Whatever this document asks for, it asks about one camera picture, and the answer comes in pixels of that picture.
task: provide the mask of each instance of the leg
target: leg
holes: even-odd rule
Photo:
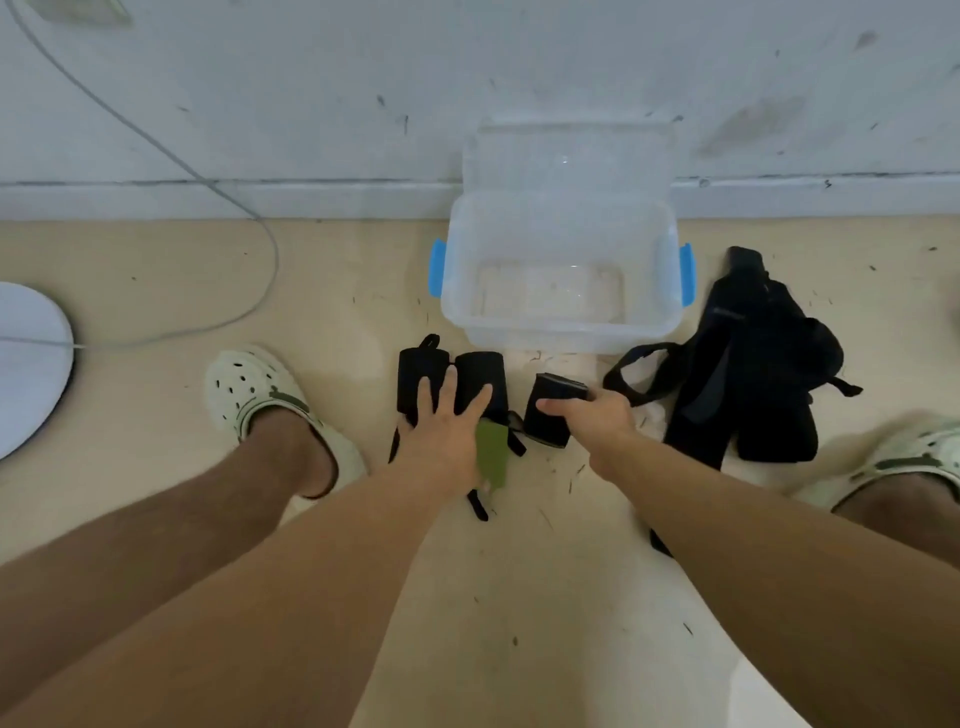
[[[888,475],[833,512],[960,569],[960,504],[937,475]]]
[[[90,649],[274,531],[291,496],[315,496],[333,462],[280,407],[211,470],[0,568],[0,715]]]

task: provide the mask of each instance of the person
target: person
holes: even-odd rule
[[[349,723],[420,542],[477,485],[489,387],[455,415],[455,369],[436,402],[421,382],[372,475],[267,352],[223,352],[205,390],[223,462],[0,569],[2,728]],[[643,437],[615,393],[539,407],[811,725],[960,724],[960,424],[809,489],[831,515]]]

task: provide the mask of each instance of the floor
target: floor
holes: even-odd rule
[[[398,350],[436,331],[468,348],[426,292],[443,222],[277,221],[276,293],[241,324],[136,351],[85,352],[55,415],[0,463],[0,560],[205,468],[230,448],[201,401],[216,351],[269,345],[316,409],[374,466],[394,428]],[[764,253],[843,344],[845,400],[814,394],[821,454],[727,469],[789,491],[854,465],[919,410],[960,412],[960,219],[681,224],[706,287],[730,245]],[[79,340],[139,337],[228,316],[266,281],[270,254],[245,222],[2,224],[4,279],[63,306]],[[688,311],[678,338],[697,318]],[[533,373],[597,379],[592,356],[509,352],[511,403]],[[662,429],[656,413],[646,431]],[[794,726],[803,723],[739,655],[678,566],[646,543],[627,501],[566,450],[513,459],[495,516],[465,503],[436,523],[397,606],[355,726]]]

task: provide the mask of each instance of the hand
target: hand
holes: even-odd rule
[[[424,377],[417,388],[417,426],[405,417],[397,426],[400,448],[394,464],[451,495],[465,496],[480,484],[477,470],[476,428],[490,399],[493,387],[485,384],[463,414],[453,414],[457,393],[457,369],[446,370],[436,412],[430,396],[430,380]]]
[[[590,388],[587,400],[537,400],[545,415],[566,420],[577,442],[590,453],[590,467],[604,480],[613,480],[609,455],[636,437],[634,416],[627,398],[609,389]]]

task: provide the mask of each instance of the clear plastic storage box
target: clear plastic storage box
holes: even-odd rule
[[[692,301],[693,258],[663,201],[672,130],[654,124],[481,129],[430,289],[484,349],[623,353]]]

